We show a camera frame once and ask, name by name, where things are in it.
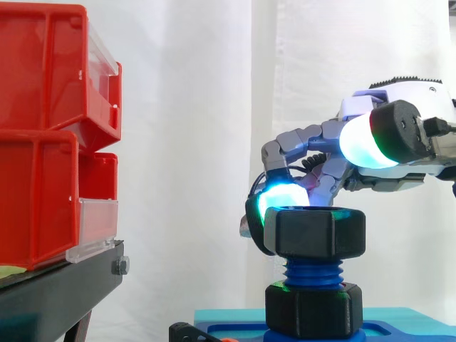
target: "white curtain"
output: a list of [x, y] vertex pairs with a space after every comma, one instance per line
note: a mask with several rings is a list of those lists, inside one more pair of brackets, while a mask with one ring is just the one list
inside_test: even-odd
[[[252, 8], [254, 20], [276, 12], [276, 33], [256, 50], [261, 34], [254, 29], [252, 35], [252, 70], [274, 75], [265, 116], [269, 139], [333, 117], [342, 98], [393, 76], [439, 78], [454, 89], [445, 0], [277, 0], [269, 7], [254, 0]], [[270, 46], [273, 63], [255, 54]], [[253, 76], [252, 90], [264, 88], [265, 76]], [[262, 101], [252, 97], [252, 122]], [[258, 147], [252, 158], [259, 159]], [[260, 166], [254, 165], [256, 172]], [[362, 288], [365, 306], [408, 306], [454, 324], [456, 200], [450, 185], [427, 178], [406, 192], [342, 191], [336, 198], [336, 205], [367, 216], [366, 253], [343, 266], [346, 281]], [[279, 262], [266, 283], [283, 278]], [[262, 295], [249, 300], [259, 305]]]
[[[238, 236], [262, 144], [393, 76], [453, 89], [446, 0], [78, 2], [123, 64], [123, 139], [109, 151], [131, 259], [93, 311], [90, 342], [166, 341], [195, 309], [263, 306], [280, 261]], [[366, 306], [456, 318], [449, 184], [342, 192], [336, 204], [368, 218], [367, 252], [344, 273]]]
[[84, 5], [123, 65], [123, 136], [108, 150], [130, 273], [93, 310], [87, 341], [167, 341], [195, 309], [244, 307], [250, 2], [51, 2]]

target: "black hexagonal nut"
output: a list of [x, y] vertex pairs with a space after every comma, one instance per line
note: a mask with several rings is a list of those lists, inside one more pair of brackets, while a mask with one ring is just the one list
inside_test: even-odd
[[359, 257], [366, 250], [366, 216], [338, 207], [268, 208], [264, 246], [284, 258]]
[[266, 324], [295, 338], [349, 338], [363, 325], [361, 289], [298, 289], [278, 281], [266, 289]]

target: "green light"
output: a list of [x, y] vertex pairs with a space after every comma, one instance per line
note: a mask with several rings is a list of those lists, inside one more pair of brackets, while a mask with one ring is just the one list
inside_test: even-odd
[[368, 169], [384, 169], [398, 164], [388, 159], [378, 148], [371, 132], [370, 113], [358, 116], [343, 126], [339, 145], [352, 164]]
[[309, 196], [306, 189], [294, 183], [274, 185], [261, 193], [258, 199], [258, 210], [263, 223], [268, 208], [294, 206], [309, 206]]

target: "red plastic drawer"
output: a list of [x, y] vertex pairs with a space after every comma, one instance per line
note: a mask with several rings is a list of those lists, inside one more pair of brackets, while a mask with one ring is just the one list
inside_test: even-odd
[[0, 130], [0, 192], [0, 266], [34, 269], [115, 236], [117, 157], [79, 155], [73, 133]]
[[0, 129], [75, 133], [95, 152], [120, 139], [120, 64], [84, 7], [0, 2]]

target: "blue threaded bolt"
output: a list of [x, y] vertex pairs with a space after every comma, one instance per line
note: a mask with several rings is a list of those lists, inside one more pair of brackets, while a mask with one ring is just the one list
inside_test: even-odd
[[321, 290], [343, 289], [341, 260], [287, 259], [285, 285]]

